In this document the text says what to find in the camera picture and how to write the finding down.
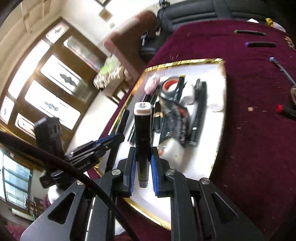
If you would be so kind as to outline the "beige-capped black marker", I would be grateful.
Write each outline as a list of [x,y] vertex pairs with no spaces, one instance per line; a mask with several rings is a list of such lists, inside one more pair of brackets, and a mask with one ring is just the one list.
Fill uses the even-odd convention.
[[134,106],[135,160],[140,188],[147,188],[149,180],[149,163],[152,157],[151,121],[151,104],[137,102]]

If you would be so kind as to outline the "maroon velvet cloth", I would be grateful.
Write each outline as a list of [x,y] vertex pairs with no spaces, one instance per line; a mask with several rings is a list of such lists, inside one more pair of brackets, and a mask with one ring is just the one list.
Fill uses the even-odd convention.
[[[265,36],[235,34],[252,30]],[[149,66],[221,58],[227,74],[226,124],[211,181],[260,229],[267,240],[295,240],[295,121],[276,112],[288,105],[290,82],[269,61],[295,76],[295,50],[287,33],[236,20],[179,27]],[[248,48],[245,42],[274,42]]]

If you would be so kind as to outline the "red tape roll in tray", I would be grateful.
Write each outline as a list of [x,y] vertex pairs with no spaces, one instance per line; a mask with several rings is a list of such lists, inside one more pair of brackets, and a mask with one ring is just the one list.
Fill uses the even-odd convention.
[[161,93],[159,94],[162,98],[170,99],[175,97],[176,89],[179,83],[178,77],[168,78],[162,83]]

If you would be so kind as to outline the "white gold-rimmed tray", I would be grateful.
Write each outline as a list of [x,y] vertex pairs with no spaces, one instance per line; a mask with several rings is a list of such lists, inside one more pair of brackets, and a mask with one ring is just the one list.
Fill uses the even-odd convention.
[[[178,77],[175,97],[162,98],[161,86]],[[117,130],[125,110],[130,112],[117,159],[125,158],[134,146],[134,106],[143,101],[147,89],[157,85],[150,95],[154,108],[152,145],[161,158],[187,178],[208,178],[216,161],[225,126],[226,70],[221,58],[192,59],[145,68],[127,95],[107,133]]]

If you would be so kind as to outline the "red-capped black marker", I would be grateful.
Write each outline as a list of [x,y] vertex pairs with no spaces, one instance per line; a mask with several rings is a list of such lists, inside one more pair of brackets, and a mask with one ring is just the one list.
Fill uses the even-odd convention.
[[291,119],[291,120],[296,120],[296,111],[293,110],[292,108],[286,107],[284,105],[277,105],[276,107],[276,112],[285,118]]

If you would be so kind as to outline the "brown tape roll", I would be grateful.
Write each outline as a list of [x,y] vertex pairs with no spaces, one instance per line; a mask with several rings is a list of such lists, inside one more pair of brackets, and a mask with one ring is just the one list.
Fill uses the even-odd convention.
[[296,106],[296,88],[291,88],[290,90],[290,102],[291,105]]

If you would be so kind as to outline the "black leather sofa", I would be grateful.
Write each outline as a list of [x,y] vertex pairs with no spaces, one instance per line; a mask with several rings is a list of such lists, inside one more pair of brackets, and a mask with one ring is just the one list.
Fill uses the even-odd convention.
[[264,23],[266,18],[280,22],[280,13],[266,1],[181,1],[170,4],[160,1],[153,31],[142,35],[139,55],[150,61],[170,35],[182,25],[210,20],[249,20]]

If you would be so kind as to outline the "blue-capped black marker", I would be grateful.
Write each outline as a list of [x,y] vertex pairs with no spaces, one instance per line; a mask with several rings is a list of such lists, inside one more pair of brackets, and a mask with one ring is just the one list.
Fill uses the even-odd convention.
[[296,82],[293,80],[293,78],[290,76],[290,74],[283,68],[283,66],[276,61],[274,57],[270,57],[269,61],[272,62],[287,78],[287,80],[291,83],[292,87],[296,88]]

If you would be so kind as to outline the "purple-capped black marker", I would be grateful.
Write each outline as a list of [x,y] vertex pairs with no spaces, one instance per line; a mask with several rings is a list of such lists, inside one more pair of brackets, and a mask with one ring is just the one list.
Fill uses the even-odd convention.
[[248,48],[275,48],[276,43],[274,42],[259,42],[259,41],[253,41],[253,42],[245,42],[245,46]]

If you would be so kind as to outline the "green-capped black marker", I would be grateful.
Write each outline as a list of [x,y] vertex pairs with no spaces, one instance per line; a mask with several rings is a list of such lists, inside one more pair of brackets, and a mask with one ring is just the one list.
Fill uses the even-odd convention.
[[265,36],[266,33],[252,30],[234,30],[235,34],[247,34],[247,35],[255,35],[255,36]]

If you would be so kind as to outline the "key bunch with fob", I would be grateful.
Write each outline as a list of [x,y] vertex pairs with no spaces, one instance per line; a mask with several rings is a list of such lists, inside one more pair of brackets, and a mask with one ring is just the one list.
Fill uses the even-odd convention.
[[286,36],[285,40],[287,41],[288,46],[295,50],[295,45],[294,45],[292,39],[290,37]]

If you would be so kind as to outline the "white paper sheet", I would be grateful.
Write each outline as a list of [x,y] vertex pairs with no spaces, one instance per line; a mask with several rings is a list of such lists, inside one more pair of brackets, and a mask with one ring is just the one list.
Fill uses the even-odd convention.
[[257,20],[255,20],[255,19],[249,19],[249,20],[247,20],[247,22],[250,22],[250,23],[259,23],[259,21],[257,21]]

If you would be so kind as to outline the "yellow object on sofa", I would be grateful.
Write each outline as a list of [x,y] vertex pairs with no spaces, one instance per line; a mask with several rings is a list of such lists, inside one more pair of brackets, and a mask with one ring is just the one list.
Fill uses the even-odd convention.
[[273,27],[274,26],[272,19],[266,18],[265,21],[266,21],[266,25],[267,26],[269,26],[269,27]]

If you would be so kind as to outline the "wooden window door frame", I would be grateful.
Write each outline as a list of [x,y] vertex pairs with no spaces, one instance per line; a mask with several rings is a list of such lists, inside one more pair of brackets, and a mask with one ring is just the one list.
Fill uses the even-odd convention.
[[98,94],[93,84],[106,55],[63,18],[22,54],[1,93],[1,130],[36,144],[34,124],[60,120],[67,148]]

